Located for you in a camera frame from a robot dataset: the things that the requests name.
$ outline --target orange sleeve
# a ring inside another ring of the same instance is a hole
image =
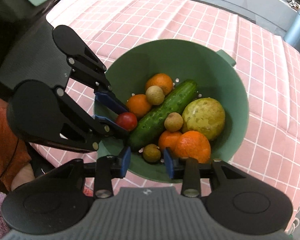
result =
[[[13,152],[17,145],[17,137],[13,134],[8,126],[6,110],[0,108],[0,175],[7,167],[12,158]],[[11,183],[17,173],[31,160],[28,155],[26,145],[19,140],[17,151],[11,161],[7,171],[1,177],[7,190],[10,190]]]

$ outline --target yellow-green fruit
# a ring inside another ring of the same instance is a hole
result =
[[[142,156],[147,162],[155,163],[161,159],[161,152],[157,145],[148,144],[143,148]]]
[[[158,86],[151,86],[146,91],[147,101],[154,106],[160,105],[164,101],[164,93]]]
[[[200,98],[186,106],[182,113],[182,132],[198,131],[214,140],[225,127],[226,113],[213,98]]]

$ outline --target colander handle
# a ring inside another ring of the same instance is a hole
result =
[[[226,62],[228,62],[232,67],[237,64],[236,61],[232,57],[230,57],[229,54],[227,54],[224,50],[218,50],[217,54],[221,56]]]

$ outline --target green colander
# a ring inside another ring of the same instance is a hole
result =
[[[145,84],[157,73],[165,73],[178,85],[193,79],[202,98],[218,100],[226,111],[226,124],[219,137],[211,142],[211,158],[229,161],[245,136],[249,106],[240,77],[233,69],[235,61],[223,50],[213,50],[184,40],[157,40],[137,46],[119,57],[107,70],[113,92],[126,102],[132,94],[144,94]],[[95,103],[95,114],[112,120],[116,114]],[[123,141],[105,138],[100,142],[98,157],[118,155]],[[169,179],[163,163],[146,163],[140,153],[132,153],[129,171],[143,178],[174,183]]]

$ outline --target black cable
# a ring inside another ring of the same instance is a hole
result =
[[[13,152],[13,154],[12,154],[12,157],[11,157],[11,159],[10,159],[8,165],[5,167],[4,171],[3,171],[3,172],[1,173],[1,175],[0,175],[0,179],[1,179],[1,177],[6,173],[7,169],[9,168],[9,166],[10,166],[12,160],[13,160],[13,157],[15,156],[15,154],[16,154],[16,152],[17,152],[18,144],[19,144],[19,138],[18,138],[18,140],[17,140],[16,147],[15,147],[15,149],[14,149],[14,152]]]

